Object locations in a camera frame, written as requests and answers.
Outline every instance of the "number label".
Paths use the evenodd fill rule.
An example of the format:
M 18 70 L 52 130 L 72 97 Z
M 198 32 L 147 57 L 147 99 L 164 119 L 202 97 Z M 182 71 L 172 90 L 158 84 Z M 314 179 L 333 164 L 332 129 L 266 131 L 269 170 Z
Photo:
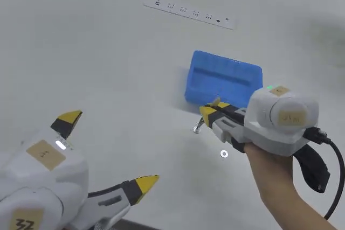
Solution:
M 12 214 L 9 230 L 39 230 L 44 210 L 19 208 Z
M 35 222 L 30 220 L 24 220 L 24 219 L 16 219 L 18 227 L 16 230 L 35 230 Z
M 290 90 L 284 86 L 278 86 L 270 91 L 271 94 L 274 94 L 278 97 L 282 96 L 283 94 L 286 94 L 287 92 L 290 92 Z
M 304 110 L 279 112 L 278 124 L 281 126 L 304 126 L 306 123 L 306 112 Z
M 32 145 L 26 152 L 50 171 L 54 170 L 55 167 L 66 159 L 62 153 L 49 145 L 45 140 Z

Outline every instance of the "power outlet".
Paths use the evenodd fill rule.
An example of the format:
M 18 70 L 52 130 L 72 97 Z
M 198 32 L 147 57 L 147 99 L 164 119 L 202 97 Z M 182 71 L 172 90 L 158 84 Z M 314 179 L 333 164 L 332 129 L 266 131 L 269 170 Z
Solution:
M 215 12 L 206 12 L 199 8 L 182 4 L 177 1 L 145 0 L 144 5 L 149 8 L 162 10 L 179 16 L 184 16 L 194 20 L 198 20 L 204 23 L 235 30 L 236 23 L 233 15 L 218 15 Z

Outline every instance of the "white table surface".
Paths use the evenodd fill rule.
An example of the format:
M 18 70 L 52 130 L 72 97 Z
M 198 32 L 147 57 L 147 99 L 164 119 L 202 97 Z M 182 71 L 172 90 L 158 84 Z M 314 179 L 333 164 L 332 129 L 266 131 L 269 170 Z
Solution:
M 143 0 L 0 0 L 1 151 L 82 109 L 71 141 L 89 161 L 90 190 L 159 174 L 126 219 L 160 229 L 278 229 L 244 155 L 203 128 L 184 100 L 194 50 L 257 64 L 320 103 L 320 127 L 345 154 L 345 0 L 179 0 L 235 13 L 231 31 L 145 8 Z M 226 149 L 227 159 L 219 152 Z M 338 184 L 302 197 L 325 213 Z M 331 222 L 345 225 L 343 198 Z

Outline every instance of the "black handle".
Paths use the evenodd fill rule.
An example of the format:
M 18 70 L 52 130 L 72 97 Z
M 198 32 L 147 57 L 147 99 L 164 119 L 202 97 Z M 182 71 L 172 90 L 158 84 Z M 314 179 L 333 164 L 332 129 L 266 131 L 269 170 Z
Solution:
M 308 186 L 318 193 L 324 193 L 330 173 L 321 156 L 309 145 L 302 147 L 293 156 L 299 162 Z

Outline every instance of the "blue container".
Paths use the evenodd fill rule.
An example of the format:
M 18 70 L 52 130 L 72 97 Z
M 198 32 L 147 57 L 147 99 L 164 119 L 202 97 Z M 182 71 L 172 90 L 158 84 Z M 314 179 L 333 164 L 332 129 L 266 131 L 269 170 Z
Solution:
M 219 96 L 222 102 L 245 108 L 254 91 L 261 87 L 261 67 L 195 51 L 184 97 L 188 102 L 202 106 Z

